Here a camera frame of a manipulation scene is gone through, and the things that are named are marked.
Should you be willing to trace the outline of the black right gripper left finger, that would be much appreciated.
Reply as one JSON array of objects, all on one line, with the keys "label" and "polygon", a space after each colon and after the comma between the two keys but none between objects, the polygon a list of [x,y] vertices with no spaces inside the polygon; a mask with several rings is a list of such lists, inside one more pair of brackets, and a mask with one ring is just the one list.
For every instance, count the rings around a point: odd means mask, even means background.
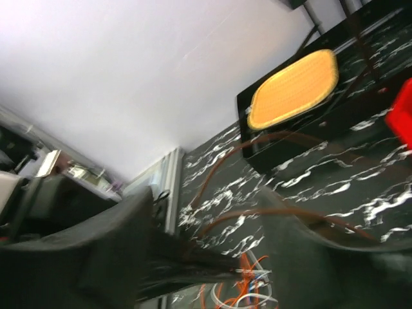
[{"label": "black right gripper left finger", "polygon": [[134,308],[238,278],[238,260],[168,234],[148,187],[43,238],[1,246],[2,308]]}]

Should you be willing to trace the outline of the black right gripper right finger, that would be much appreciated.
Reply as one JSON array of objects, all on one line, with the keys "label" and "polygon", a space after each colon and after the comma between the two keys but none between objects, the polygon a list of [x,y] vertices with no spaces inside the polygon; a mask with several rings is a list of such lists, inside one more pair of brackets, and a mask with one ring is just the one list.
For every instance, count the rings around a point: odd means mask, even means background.
[{"label": "black right gripper right finger", "polygon": [[280,308],[411,308],[411,240],[380,243],[257,194]]}]

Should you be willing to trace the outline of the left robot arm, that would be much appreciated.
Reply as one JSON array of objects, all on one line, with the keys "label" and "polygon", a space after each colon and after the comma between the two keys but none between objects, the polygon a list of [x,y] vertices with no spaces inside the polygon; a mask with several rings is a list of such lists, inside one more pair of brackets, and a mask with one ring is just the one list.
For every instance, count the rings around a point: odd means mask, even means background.
[{"label": "left robot arm", "polygon": [[84,167],[57,149],[41,159],[41,149],[1,126],[1,243],[67,229],[122,199],[120,186],[104,171]]}]

